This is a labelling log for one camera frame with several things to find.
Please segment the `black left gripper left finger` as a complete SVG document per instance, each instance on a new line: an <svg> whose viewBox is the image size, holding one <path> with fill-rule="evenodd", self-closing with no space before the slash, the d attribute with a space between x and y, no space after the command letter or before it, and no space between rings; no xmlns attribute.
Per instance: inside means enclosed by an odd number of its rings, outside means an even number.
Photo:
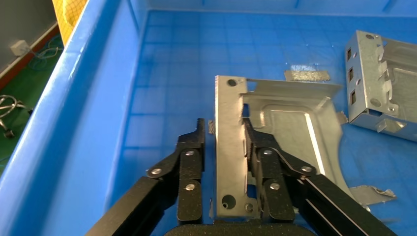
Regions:
<svg viewBox="0 0 417 236"><path fill-rule="evenodd" d="M195 236L202 223L201 179L205 120L178 137L175 151L153 165L87 232L89 236L149 236L165 210L177 203L179 225L168 236Z"/></svg>

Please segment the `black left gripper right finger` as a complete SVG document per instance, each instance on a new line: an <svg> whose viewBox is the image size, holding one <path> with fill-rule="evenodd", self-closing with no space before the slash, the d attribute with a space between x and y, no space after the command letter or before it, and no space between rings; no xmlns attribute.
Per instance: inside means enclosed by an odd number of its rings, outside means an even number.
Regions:
<svg viewBox="0 0 417 236"><path fill-rule="evenodd" d="M307 162L282 150L272 134L243 119L261 218L291 224L294 209L320 236L393 236L383 222Z"/></svg>

